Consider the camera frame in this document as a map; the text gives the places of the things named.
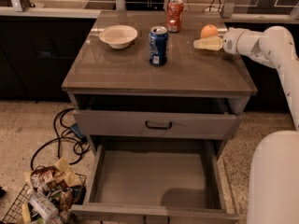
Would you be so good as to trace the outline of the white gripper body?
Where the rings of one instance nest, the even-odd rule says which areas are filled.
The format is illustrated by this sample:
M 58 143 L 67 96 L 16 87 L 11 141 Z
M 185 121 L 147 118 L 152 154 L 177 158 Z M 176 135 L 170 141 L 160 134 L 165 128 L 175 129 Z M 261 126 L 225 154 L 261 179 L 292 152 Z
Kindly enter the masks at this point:
M 245 34 L 249 29 L 230 27 L 222 38 L 222 46 L 225 52 L 230 54 L 245 55 L 249 48 L 245 42 Z

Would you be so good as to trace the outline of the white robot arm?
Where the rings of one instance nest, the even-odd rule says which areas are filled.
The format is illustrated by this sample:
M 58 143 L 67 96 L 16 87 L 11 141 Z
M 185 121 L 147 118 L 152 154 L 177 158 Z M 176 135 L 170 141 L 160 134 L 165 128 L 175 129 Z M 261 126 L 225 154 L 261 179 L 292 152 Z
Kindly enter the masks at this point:
M 299 127 L 299 59 L 292 33 L 283 26 L 262 32 L 229 28 L 224 35 L 201 35 L 196 49 L 224 50 L 274 69 L 281 98 Z M 255 148 L 249 172 L 246 224 L 299 224 L 299 132 L 268 134 Z

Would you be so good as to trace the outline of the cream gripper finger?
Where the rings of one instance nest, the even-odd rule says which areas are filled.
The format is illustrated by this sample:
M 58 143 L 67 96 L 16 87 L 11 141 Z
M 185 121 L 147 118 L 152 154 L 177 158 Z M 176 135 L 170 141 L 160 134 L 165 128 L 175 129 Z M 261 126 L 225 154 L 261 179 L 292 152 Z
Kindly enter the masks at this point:
M 222 49 L 222 38 L 216 35 L 200 38 L 193 42 L 193 46 L 196 49 L 220 50 Z

